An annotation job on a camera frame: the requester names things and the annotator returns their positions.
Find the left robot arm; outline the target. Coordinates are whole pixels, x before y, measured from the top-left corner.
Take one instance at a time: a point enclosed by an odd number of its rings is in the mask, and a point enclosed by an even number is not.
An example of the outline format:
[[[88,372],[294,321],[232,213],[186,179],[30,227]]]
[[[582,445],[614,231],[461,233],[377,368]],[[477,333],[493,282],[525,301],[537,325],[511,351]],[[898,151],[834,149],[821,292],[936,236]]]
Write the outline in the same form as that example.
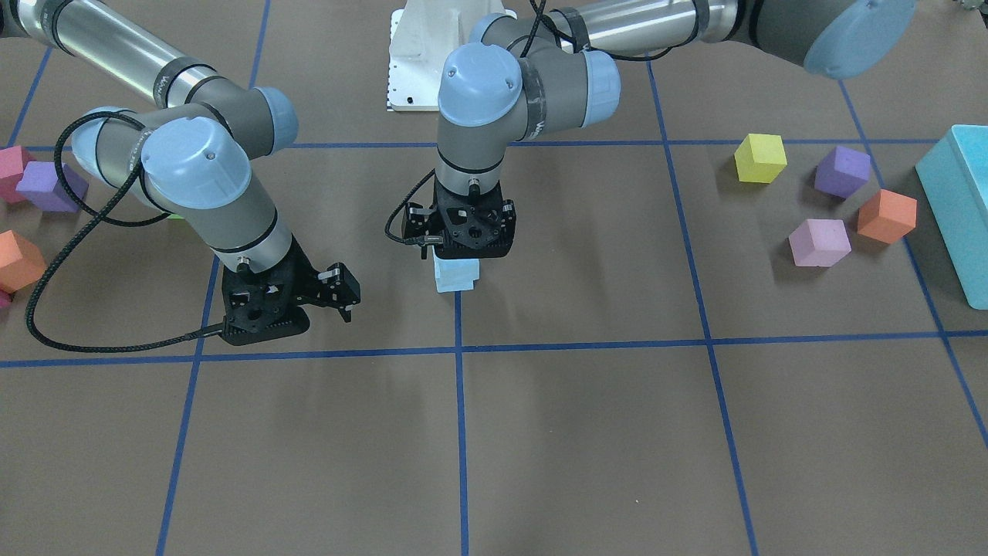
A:
[[[755,47],[808,73],[847,79],[900,41],[914,1],[601,1],[532,18],[484,15],[445,57],[430,205],[402,200],[386,236],[442,259],[504,257],[516,206],[503,197],[507,148],[613,116],[618,61],[652,61],[695,42]]]

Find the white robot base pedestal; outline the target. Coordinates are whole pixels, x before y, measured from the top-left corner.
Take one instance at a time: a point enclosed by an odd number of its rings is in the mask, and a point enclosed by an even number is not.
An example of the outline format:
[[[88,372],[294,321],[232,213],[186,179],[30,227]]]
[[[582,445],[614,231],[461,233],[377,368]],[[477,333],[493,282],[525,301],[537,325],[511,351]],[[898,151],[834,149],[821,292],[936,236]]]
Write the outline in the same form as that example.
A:
[[[509,15],[501,1],[407,1],[391,13],[386,108],[435,112],[445,60],[470,41],[485,15]]]

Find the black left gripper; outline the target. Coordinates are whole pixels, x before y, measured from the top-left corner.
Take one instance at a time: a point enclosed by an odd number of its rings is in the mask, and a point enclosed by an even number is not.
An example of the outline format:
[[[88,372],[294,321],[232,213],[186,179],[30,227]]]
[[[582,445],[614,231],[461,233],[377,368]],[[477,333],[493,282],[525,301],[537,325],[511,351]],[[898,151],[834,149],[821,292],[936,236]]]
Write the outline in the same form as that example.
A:
[[[407,203],[407,242],[434,247],[442,259],[500,258],[512,248],[516,204],[500,185],[489,192],[452,193],[433,179],[430,207]]]

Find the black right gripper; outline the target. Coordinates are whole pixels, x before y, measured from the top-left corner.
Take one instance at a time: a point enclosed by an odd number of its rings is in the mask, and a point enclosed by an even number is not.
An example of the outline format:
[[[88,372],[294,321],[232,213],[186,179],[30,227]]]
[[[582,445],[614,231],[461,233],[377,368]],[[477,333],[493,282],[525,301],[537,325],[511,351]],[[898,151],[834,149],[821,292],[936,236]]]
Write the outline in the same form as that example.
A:
[[[296,239],[271,269],[223,270],[220,291],[225,303],[220,337],[233,346],[302,334],[310,327],[301,309],[306,303],[332,307],[348,324],[361,301],[360,283],[345,264],[317,273]]]

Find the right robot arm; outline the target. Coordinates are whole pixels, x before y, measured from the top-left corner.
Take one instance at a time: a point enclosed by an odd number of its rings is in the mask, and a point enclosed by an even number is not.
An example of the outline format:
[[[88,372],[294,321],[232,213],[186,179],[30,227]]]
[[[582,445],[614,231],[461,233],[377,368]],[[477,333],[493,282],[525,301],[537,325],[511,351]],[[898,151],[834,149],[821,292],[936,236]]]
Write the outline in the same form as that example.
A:
[[[113,188],[112,198],[56,254],[25,309],[39,342],[60,351],[152,351],[206,337],[258,344],[302,334],[304,307],[332,307],[345,321],[361,300],[342,263],[315,269],[251,162],[289,147],[299,133],[293,103],[278,89],[246,89],[211,64],[181,53],[102,1],[4,1],[4,38],[34,39],[92,63],[151,99],[145,114],[91,110],[57,138],[54,161],[70,144],[78,165]],[[222,264],[225,319],[152,344],[79,346],[54,341],[36,325],[40,296],[70,253],[97,225],[125,226],[110,211],[134,194],[162,221],[179,215]]]

